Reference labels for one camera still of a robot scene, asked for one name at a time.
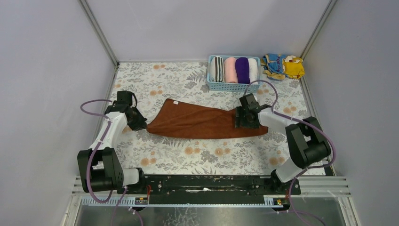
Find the purple towel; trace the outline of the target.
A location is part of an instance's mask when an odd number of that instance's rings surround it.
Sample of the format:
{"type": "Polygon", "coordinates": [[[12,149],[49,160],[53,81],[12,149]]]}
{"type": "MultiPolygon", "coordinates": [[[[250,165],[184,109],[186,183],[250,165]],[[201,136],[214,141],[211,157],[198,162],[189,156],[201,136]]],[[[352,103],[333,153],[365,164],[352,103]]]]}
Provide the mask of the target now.
{"type": "Polygon", "coordinates": [[[250,69],[249,69],[249,61],[246,57],[240,57],[235,62],[235,70],[237,74],[237,80],[240,84],[249,84],[250,83],[250,69]]]}

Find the brown towel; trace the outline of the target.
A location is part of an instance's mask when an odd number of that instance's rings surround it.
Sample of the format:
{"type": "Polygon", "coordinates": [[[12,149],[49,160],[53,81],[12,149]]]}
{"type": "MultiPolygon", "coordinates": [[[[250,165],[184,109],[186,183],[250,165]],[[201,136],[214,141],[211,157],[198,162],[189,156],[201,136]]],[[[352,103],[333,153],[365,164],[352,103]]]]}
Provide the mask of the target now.
{"type": "Polygon", "coordinates": [[[236,128],[236,110],[178,102],[166,99],[147,132],[164,137],[186,139],[228,139],[255,137],[268,133],[268,127],[236,128]]]}

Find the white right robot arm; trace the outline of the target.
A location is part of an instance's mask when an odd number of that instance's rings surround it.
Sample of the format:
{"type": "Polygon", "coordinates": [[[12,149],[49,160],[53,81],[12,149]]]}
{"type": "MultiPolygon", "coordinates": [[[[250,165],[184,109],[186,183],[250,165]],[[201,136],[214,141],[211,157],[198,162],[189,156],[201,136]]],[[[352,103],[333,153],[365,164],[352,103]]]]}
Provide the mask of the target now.
{"type": "Polygon", "coordinates": [[[294,179],[310,165],[331,154],[331,147],[319,121],[310,116],[305,119],[289,117],[275,111],[272,106],[260,105],[253,94],[240,99],[236,107],[235,127],[259,129],[272,128],[287,138],[289,158],[271,173],[275,183],[294,179]]]}

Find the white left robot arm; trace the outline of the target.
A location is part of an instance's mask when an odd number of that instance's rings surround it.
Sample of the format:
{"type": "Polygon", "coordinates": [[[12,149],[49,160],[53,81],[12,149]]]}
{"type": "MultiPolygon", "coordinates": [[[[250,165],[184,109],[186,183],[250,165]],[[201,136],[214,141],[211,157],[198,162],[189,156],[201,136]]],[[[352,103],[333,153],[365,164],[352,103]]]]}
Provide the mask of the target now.
{"type": "Polygon", "coordinates": [[[122,168],[115,148],[125,127],[132,131],[146,128],[146,118],[137,109],[137,98],[131,91],[117,92],[117,99],[107,106],[104,122],[94,143],[77,155],[83,190],[86,193],[119,190],[124,186],[130,192],[145,189],[141,168],[122,168]]]}

